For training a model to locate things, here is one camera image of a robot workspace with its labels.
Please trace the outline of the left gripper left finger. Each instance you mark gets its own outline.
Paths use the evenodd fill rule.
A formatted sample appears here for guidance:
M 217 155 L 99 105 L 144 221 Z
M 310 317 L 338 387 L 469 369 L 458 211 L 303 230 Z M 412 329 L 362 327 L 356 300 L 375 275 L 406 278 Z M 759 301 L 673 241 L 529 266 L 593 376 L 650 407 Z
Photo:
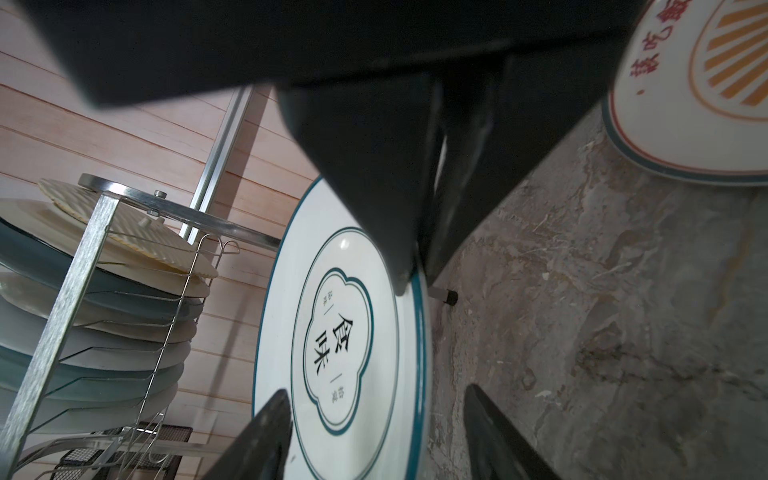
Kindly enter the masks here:
M 288 393 L 277 390 L 203 479 L 283 479 L 292 429 Z

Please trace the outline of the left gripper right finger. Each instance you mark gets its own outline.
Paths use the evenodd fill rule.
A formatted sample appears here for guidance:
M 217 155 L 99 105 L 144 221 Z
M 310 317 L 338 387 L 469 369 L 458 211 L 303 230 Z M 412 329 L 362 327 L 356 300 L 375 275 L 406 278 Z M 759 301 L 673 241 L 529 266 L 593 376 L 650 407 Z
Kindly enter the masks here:
M 472 479 L 560 479 L 477 384 L 465 390 L 463 419 Z

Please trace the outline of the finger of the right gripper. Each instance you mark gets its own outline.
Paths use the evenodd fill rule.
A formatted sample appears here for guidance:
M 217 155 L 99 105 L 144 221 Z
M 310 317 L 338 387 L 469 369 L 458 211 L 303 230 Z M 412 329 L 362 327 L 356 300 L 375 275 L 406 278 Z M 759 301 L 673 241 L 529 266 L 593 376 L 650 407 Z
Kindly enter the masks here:
M 625 46 L 514 52 L 465 64 L 446 82 L 445 162 L 422 235 L 429 281 L 607 92 Z
M 279 88 L 284 123 L 383 255 L 396 294 L 416 268 L 443 88 L 430 74 Z

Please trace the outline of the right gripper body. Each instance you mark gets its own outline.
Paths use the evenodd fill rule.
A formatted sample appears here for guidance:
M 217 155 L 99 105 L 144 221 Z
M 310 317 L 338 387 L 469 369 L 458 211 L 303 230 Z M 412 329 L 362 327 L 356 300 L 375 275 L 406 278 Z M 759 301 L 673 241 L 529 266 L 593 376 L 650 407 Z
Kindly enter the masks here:
M 622 40 L 639 1 L 23 1 L 100 107 Z

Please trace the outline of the white black-rimmed plate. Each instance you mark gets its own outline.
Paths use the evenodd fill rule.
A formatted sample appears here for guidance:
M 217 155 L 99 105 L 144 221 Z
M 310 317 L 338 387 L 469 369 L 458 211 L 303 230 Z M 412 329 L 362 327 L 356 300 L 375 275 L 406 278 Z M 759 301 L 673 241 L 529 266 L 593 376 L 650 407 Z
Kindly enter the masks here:
M 285 391 L 288 479 L 414 479 L 429 429 L 427 286 L 396 294 L 380 249 L 324 179 L 284 232 L 264 300 L 252 405 Z

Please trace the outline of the steel dish rack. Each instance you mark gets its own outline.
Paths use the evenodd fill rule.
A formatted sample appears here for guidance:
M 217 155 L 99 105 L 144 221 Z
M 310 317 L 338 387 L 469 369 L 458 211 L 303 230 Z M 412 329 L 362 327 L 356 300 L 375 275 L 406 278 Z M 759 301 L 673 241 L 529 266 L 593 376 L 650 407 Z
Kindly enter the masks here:
M 101 178 L 44 179 L 1 203 L 1 475 L 168 479 L 419 479 L 431 415 L 430 299 L 325 179 L 281 238 Z M 223 301 L 214 260 L 275 251 L 254 370 L 227 375 L 252 413 L 226 444 L 175 439 L 176 395 L 207 367 L 198 319 Z

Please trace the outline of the orange sunburst plate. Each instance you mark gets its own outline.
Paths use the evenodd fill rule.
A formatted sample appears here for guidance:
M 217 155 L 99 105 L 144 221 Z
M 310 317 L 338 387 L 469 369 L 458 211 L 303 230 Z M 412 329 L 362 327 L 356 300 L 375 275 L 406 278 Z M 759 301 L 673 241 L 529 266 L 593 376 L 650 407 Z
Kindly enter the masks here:
M 766 185 L 766 2 L 647 2 L 601 109 L 613 145 L 646 170 Z
M 1 302 L 1 347 L 32 356 L 46 321 Z M 65 365 L 108 371 L 150 371 L 183 363 L 191 343 L 146 342 L 117 335 L 72 327 L 62 347 L 59 361 Z

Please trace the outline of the yellow woven round tray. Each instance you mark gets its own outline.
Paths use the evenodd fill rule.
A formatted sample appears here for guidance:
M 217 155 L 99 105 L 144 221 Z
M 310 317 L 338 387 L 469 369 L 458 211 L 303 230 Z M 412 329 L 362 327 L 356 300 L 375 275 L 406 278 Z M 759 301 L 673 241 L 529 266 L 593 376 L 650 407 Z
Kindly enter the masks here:
M 51 231 L 40 238 L 63 252 L 74 254 L 99 195 L 52 179 L 40 180 L 38 187 L 52 201 L 49 211 L 41 215 Z M 205 255 L 176 232 L 124 203 L 117 206 L 103 253 L 106 258 L 99 264 L 108 271 L 157 289 L 169 289 L 172 283 L 183 281 L 187 274 L 199 279 L 218 276 Z

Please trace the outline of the pale green flower plate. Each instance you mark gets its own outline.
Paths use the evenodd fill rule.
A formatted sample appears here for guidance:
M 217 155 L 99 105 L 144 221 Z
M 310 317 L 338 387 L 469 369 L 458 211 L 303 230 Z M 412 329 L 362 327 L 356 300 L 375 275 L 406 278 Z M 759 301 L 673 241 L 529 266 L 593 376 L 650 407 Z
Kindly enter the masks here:
M 17 392 L 28 369 L 30 356 L 1 348 L 1 389 Z M 47 398 L 66 401 L 108 402 L 143 397 L 148 388 L 156 393 L 173 386 L 184 367 L 178 364 L 151 371 L 96 370 L 65 364 L 57 365 L 45 390 Z

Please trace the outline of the pale green glass plate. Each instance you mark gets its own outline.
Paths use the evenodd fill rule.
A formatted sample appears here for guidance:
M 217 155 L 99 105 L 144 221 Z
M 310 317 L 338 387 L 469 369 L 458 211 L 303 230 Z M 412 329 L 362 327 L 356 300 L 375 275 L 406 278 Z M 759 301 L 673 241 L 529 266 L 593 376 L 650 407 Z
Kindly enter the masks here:
M 32 235 L 1 222 L 1 264 L 22 276 L 59 290 L 69 271 L 72 256 L 62 253 Z M 96 268 L 84 299 L 93 304 L 144 318 L 153 323 L 193 320 L 203 303 L 143 286 L 133 280 Z

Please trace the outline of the green rimmed white plate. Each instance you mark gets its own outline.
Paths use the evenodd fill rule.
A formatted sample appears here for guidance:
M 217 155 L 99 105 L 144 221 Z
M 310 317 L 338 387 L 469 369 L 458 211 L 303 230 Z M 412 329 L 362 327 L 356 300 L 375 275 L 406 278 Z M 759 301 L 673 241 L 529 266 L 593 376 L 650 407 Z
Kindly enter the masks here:
M 35 317 L 48 319 L 58 292 L 16 273 L 1 273 L 1 297 L 10 305 Z M 75 327 L 106 332 L 124 338 L 160 343 L 190 341 L 197 333 L 194 320 L 177 320 L 159 324 L 146 319 L 102 307 L 83 300 L 73 321 Z

